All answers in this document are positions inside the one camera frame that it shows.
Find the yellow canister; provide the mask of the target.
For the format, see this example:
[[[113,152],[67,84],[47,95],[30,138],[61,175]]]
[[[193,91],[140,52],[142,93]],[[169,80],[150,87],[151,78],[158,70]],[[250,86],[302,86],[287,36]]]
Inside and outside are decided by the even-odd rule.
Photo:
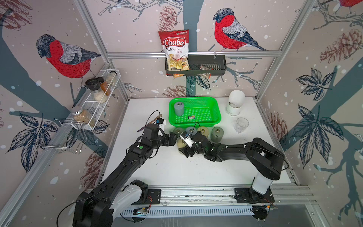
[[[179,139],[177,142],[177,147],[178,148],[185,148],[187,146],[187,144],[185,143],[185,141],[183,139]]]
[[[199,127],[198,132],[200,132],[205,137],[209,136],[209,129],[207,127],[204,127],[204,126]]]

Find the green canister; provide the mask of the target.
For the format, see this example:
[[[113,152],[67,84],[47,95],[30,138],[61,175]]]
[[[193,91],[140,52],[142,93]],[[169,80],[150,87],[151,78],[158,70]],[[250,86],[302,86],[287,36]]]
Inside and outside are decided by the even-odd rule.
[[[214,127],[211,131],[211,140],[214,143],[220,143],[224,136],[224,130],[221,127]]]
[[[177,128],[175,128],[175,129],[173,130],[173,133],[179,137],[179,136],[180,136],[180,135],[181,135],[184,131],[185,131],[185,129],[184,129],[184,128],[177,127]]]

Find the blue canister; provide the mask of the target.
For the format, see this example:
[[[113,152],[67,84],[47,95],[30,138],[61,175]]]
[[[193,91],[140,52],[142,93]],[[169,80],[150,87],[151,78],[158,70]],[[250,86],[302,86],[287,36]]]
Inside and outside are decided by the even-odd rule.
[[[187,127],[185,130],[189,135],[195,135],[198,131],[195,127]]]
[[[184,115],[184,103],[183,102],[176,102],[174,104],[174,111],[177,116]]]

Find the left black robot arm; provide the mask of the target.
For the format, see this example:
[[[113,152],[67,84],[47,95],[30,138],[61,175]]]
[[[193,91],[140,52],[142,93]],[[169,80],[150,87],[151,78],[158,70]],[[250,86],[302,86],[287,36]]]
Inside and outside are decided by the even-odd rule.
[[[144,203],[148,186],[135,180],[125,189],[133,173],[148,160],[155,150],[176,144],[177,134],[165,133],[157,124],[148,124],[143,134],[128,147],[118,167],[91,193],[81,193],[76,200],[72,225],[74,227],[110,227],[113,221],[133,203]]]

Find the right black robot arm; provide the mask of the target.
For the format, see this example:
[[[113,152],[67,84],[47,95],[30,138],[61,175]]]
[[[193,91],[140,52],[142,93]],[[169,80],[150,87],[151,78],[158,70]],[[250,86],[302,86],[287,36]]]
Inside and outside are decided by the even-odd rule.
[[[186,144],[179,151],[185,157],[201,154],[212,162],[226,160],[246,160],[253,164],[258,173],[254,177],[250,188],[240,188],[235,192],[235,199],[250,204],[273,202],[270,185],[280,179],[285,155],[283,152],[265,142],[261,138],[254,138],[252,142],[244,144],[225,145],[211,143],[200,132],[191,135],[183,132],[181,140]]]

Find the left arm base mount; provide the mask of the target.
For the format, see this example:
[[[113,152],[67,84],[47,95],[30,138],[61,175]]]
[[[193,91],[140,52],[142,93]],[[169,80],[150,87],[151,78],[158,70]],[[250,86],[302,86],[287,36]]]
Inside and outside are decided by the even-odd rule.
[[[123,192],[127,190],[130,186],[137,186],[141,190],[140,197],[132,202],[131,205],[160,204],[161,189],[149,189],[148,184],[146,184],[145,182],[140,180],[134,180],[123,189]]]

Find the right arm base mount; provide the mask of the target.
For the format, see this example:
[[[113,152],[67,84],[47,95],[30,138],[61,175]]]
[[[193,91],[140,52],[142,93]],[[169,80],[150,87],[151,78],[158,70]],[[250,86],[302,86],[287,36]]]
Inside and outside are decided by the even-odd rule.
[[[237,203],[257,204],[257,203],[274,203],[275,199],[270,187],[265,194],[259,194],[250,188],[234,188],[234,198]]]

